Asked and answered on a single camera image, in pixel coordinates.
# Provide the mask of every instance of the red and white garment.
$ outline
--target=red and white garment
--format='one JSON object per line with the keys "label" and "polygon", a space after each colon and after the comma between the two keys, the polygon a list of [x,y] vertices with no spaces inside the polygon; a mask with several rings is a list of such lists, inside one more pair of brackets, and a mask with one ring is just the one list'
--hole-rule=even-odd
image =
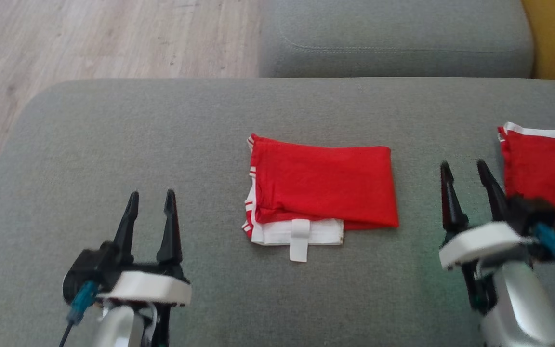
{"label": "red and white garment", "polygon": [[247,143],[243,229],[252,242],[289,244],[291,260],[305,262],[308,244],[342,244],[344,229],[397,226],[387,147],[311,147],[255,134]]}
{"label": "red and white garment", "polygon": [[540,196],[555,205],[555,130],[498,128],[507,195]]}

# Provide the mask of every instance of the robotic arm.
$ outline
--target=robotic arm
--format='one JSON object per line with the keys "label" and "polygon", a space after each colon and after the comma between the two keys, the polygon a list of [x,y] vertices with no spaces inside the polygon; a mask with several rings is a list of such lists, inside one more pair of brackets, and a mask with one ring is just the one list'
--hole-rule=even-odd
{"label": "robotic arm", "polygon": [[489,347],[555,347],[555,311],[532,270],[555,261],[555,208],[549,202],[504,195],[484,161],[477,162],[493,221],[469,226],[446,162],[440,167],[446,270],[460,267],[480,331]]}
{"label": "robotic arm", "polygon": [[115,239],[103,242],[99,250],[83,250],[66,274],[64,300],[72,308],[60,347],[71,327],[83,318],[84,310],[94,303],[102,307],[102,321],[93,346],[168,346],[170,310],[188,305],[192,298],[190,282],[181,268],[176,199],[174,191],[168,189],[164,205],[167,220],[157,261],[135,263],[131,251],[138,198],[136,191],[130,195]]}

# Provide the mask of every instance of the wooden floor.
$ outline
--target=wooden floor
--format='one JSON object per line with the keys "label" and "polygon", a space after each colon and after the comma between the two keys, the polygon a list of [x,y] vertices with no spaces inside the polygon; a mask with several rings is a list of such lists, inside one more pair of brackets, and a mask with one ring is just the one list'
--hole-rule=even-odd
{"label": "wooden floor", "polygon": [[255,77],[259,0],[0,0],[0,150],[55,83]]}

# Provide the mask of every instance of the gray fabric surface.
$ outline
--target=gray fabric surface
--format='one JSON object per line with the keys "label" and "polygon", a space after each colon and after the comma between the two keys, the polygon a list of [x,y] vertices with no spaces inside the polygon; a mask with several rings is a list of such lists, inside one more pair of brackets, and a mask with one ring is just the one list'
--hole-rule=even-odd
{"label": "gray fabric surface", "polygon": [[520,0],[264,0],[262,77],[528,77]]}
{"label": "gray fabric surface", "polygon": [[[501,177],[496,126],[555,128],[555,81],[518,79],[93,80],[25,108],[0,157],[0,346],[55,346],[61,280],[112,239],[140,192],[132,252],[155,259],[176,190],[193,303],[174,346],[480,345],[463,279],[444,272],[439,169],[448,160],[472,222],[491,218],[476,158]],[[251,244],[240,226],[251,132],[283,141],[392,148],[398,230],[343,246]],[[537,267],[555,303],[555,265]],[[86,346],[97,309],[75,328]]]}

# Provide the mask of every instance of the folded red cloth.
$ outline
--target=folded red cloth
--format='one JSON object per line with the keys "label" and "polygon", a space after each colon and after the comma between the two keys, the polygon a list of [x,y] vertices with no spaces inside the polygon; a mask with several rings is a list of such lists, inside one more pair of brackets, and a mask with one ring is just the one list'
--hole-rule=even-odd
{"label": "folded red cloth", "polygon": [[555,130],[498,128],[507,195],[541,196],[555,205]]}
{"label": "folded red cloth", "polygon": [[343,219],[345,230],[397,227],[388,147],[326,148],[252,134],[256,220]]}

